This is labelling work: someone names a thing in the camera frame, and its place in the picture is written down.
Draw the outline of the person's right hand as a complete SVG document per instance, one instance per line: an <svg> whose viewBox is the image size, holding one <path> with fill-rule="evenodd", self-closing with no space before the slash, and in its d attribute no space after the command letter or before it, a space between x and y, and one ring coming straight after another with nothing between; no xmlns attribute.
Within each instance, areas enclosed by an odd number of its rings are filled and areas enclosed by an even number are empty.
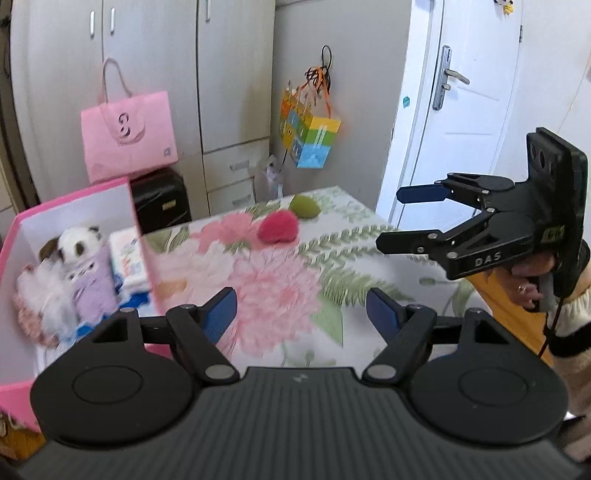
<svg viewBox="0 0 591 480"><path fill-rule="evenodd" d="M551 253L538 253L513 266L500 266L493 270L508 299L517 306L532 310L543 299L539 287L533 282L552 271L555 259Z"/></svg>

